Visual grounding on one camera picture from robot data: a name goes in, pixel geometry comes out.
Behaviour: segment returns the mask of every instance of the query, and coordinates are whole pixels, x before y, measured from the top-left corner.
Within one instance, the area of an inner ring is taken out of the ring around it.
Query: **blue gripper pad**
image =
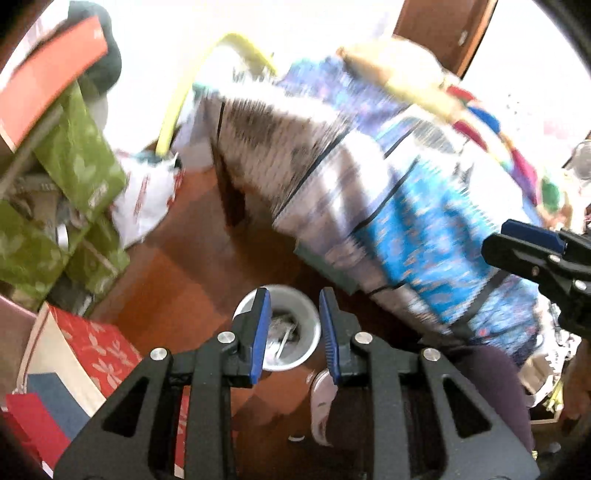
[[[320,292],[320,324],[322,326],[322,336],[324,337],[324,350],[326,354],[326,364],[328,365],[330,376],[339,385],[341,381],[339,367],[339,347],[337,344],[335,326],[328,306],[324,290]]]
[[[565,242],[558,233],[539,226],[529,225],[517,220],[507,220],[501,227],[501,234],[552,250],[559,255],[564,253]]]
[[[367,374],[364,355],[352,348],[351,340],[361,331],[357,317],[339,309],[332,288],[320,292],[320,324],[326,363],[335,385],[353,385]]]
[[[252,304],[252,312],[260,311],[256,333],[252,343],[252,365],[250,378],[252,385],[255,385],[262,374],[262,364],[265,359],[265,347],[267,346],[267,334],[271,324],[271,295],[266,288],[259,288]]]

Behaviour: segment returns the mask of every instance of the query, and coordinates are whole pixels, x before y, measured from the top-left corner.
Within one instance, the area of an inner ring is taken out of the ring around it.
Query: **wooden floor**
[[[243,296],[264,284],[293,286],[317,304],[330,283],[293,254],[294,240],[273,232],[249,201],[249,220],[230,233],[214,171],[186,175],[170,213],[131,249],[131,265],[93,318],[116,323],[145,355],[156,346],[198,347],[227,329]],[[341,308],[355,313],[364,329],[395,346],[417,339],[363,294],[335,290]],[[325,367],[321,346],[305,365],[266,375],[253,390],[232,391],[241,479],[343,477],[339,466],[347,456],[309,441],[310,384]],[[307,440],[288,441],[300,434]]]

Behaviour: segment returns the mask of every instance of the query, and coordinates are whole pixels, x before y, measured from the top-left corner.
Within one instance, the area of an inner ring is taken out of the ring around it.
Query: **white container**
[[[269,291],[273,311],[291,313],[297,323],[299,339],[295,345],[290,345],[289,348],[286,346],[278,359],[268,361],[265,358],[262,367],[268,372],[291,370],[308,360],[318,346],[322,332],[318,310],[312,301],[299,290],[286,285],[264,285],[263,288]],[[242,299],[233,318],[252,308],[255,295],[256,290],[253,290]]]

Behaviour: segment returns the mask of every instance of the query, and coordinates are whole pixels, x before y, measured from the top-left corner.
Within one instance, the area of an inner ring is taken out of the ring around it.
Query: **patterned cloth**
[[[115,325],[84,320],[53,306],[49,311],[61,330],[76,359],[87,375],[108,397],[131,371],[142,361],[142,356]],[[181,401],[178,420],[175,463],[183,467],[189,395]]]
[[[298,63],[264,89],[210,92],[206,107],[233,181],[271,200],[274,228],[421,333],[490,343],[522,363],[537,333],[537,288],[499,281],[480,248],[508,218],[539,219],[502,167],[340,60]],[[293,155],[310,143],[318,148]]]

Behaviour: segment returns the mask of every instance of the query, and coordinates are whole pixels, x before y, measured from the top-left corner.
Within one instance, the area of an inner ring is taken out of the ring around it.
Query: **yellow handle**
[[[163,157],[168,153],[170,143],[173,139],[174,127],[177,125],[178,116],[183,108],[185,98],[193,86],[195,77],[203,65],[203,62],[205,62],[205,60],[211,55],[213,49],[222,44],[229,44],[232,46],[248,63],[266,67],[272,75],[277,75],[277,68],[271,58],[256,48],[250,40],[239,33],[225,34],[194,62],[178,83],[178,86],[173,93],[173,97],[168,104],[168,108],[166,109],[166,114],[164,115],[164,121],[162,123],[162,128],[160,129],[160,136],[158,137],[158,143],[156,144],[156,155]]]

